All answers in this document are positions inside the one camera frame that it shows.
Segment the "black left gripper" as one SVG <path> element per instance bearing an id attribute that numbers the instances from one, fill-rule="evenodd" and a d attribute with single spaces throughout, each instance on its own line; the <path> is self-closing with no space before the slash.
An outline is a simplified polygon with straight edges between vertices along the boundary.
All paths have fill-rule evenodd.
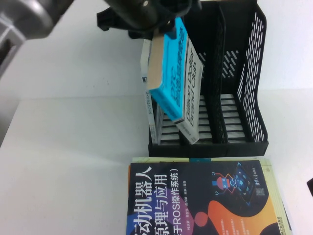
<path id="1" fill-rule="evenodd" d="M 176 18 L 202 9 L 199 0 L 108 0 L 106 30 L 126 30 L 131 37 L 154 33 L 177 38 Z"/>

